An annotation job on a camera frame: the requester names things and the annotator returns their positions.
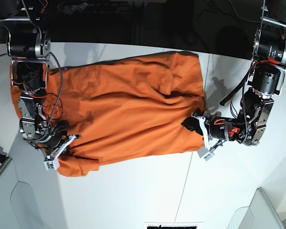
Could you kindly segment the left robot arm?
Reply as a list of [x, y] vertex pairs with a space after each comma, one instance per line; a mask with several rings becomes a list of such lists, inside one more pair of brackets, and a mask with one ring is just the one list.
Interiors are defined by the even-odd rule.
[[286, 2], [265, 0], [256, 30], [251, 65], [240, 83], [220, 101], [232, 102], [242, 92], [241, 110], [231, 118], [220, 112], [193, 113], [182, 126], [203, 137], [204, 149], [213, 152], [226, 141], [246, 146], [259, 144], [273, 107], [273, 95], [280, 95], [286, 74]]

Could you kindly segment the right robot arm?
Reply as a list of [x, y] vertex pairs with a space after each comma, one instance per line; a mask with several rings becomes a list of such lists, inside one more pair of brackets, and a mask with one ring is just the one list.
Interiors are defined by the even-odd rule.
[[11, 58], [11, 84], [21, 90], [20, 133], [28, 144], [41, 149], [46, 169], [59, 167], [58, 157], [80, 135], [68, 135], [66, 120], [52, 124], [46, 115], [50, 37], [44, 23], [46, 0], [0, 0], [0, 26], [7, 29], [6, 52]]

